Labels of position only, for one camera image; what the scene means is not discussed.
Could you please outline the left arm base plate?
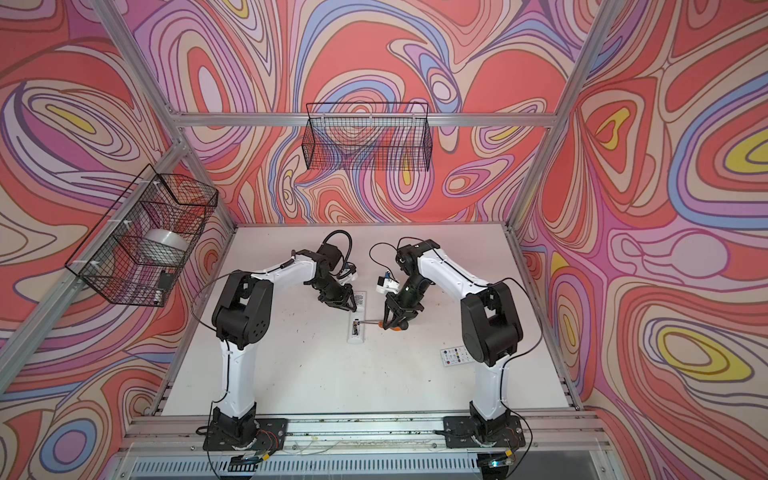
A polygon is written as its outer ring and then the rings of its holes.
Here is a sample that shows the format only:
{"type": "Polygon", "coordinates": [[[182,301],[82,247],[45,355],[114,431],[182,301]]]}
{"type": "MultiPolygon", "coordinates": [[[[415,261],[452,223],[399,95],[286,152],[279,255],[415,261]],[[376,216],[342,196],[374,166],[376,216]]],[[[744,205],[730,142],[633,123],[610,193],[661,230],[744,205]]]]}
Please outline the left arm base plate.
{"type": "Polygon", "coordinates": [[[286,418],[234,420],[226,416],[220,417],[211,421],[203,442],[203,450],[274,453],[283,449],[287,427],[286,418]]]}

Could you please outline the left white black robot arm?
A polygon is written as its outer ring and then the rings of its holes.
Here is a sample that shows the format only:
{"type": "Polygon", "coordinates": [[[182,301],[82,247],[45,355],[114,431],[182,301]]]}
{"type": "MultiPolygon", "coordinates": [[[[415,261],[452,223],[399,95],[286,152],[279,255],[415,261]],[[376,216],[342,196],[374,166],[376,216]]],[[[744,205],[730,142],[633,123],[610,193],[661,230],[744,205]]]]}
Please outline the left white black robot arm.
{"type": "Polygon", "coordinates": [[[337,247],[323,244],[316,251],[294,251],[285,262],[262,271],[228,275],[212,315],[224,358],[222,399],[216,404],[221,415],[240,421],[255,412],[256,344],[268,332],[277,291],[301,284],[317,291],[318,300],[330,308],[357,310],[353,287],[334,274],[345,264],[337,247]]]}

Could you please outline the small white remote control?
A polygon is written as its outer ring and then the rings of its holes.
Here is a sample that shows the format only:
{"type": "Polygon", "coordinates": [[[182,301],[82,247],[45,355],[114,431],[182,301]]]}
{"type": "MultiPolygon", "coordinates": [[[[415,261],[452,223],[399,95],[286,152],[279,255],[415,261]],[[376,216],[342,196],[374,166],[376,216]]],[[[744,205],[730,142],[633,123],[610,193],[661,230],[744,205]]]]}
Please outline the small white remote control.
{"type": "Polygon", "coordinates": [[[441,349],[440,358],[444,367],[471,364],[475,362],[465,346],[441,349]]]}

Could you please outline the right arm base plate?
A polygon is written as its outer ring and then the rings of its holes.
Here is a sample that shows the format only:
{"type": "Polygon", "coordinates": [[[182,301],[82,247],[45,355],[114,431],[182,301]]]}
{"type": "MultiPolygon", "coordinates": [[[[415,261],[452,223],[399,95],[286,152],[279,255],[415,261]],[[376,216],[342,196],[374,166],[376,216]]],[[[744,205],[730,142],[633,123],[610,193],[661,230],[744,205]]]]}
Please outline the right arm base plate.
{"type": "Polygon", "coordinates": [[[449,449],[505,447],[515,451],[527,445],[521,418],[509,412],[494,420],[446,416],[435,433],[445,439],[449,449]]]}

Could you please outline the long white remote control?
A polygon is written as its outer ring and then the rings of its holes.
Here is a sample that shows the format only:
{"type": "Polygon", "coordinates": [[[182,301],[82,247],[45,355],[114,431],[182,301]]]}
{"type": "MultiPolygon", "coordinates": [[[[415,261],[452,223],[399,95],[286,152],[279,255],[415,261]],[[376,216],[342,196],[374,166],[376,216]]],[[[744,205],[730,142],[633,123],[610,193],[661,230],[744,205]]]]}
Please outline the long white remote control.
{"type": "Polygon", "coordinates": [[[347,334],[347,342],[349,344],[362,344],[364,342],[366,298],[367,296],[364,291],[354,292],[356,309],[349,316],[347,334]]]}

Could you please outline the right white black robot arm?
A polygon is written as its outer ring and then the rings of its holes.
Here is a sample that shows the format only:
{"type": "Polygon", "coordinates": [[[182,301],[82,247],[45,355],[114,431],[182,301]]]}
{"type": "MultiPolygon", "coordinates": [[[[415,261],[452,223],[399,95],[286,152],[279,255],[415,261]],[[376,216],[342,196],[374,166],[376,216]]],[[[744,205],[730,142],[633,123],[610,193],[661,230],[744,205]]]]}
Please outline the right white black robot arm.
{"type": "Polygon", "coordinates": [[[386,294],[381,328],[407,329],[424,311],[422,300],[431,286],[456,300],[463,345],[477,365],[470,415],[485,425],[500,422],[510,413],[503,367],[524,338],[509,286],[470,273],[433,240],[397,247],[395,262],[407,278],[398,291],[386,294]]]}

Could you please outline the orange handle screwdriver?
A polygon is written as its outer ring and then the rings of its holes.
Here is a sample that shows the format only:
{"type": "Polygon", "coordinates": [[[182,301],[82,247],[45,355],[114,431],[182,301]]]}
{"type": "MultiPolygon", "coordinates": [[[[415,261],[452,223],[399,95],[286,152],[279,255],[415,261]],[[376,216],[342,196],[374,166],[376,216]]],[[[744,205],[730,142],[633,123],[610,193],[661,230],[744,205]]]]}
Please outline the orange handle screwdriver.
{"type": "Polygon", "coordinates": [[[375,320],[361,320],[358,322],[359,325],[372,325],[376,326],[378,328],[381,328],[383,330],[392,330],[392,331],[402,331],[403,328],[400,325],[385,323],[382,320],[375,321],[375,320]]]}

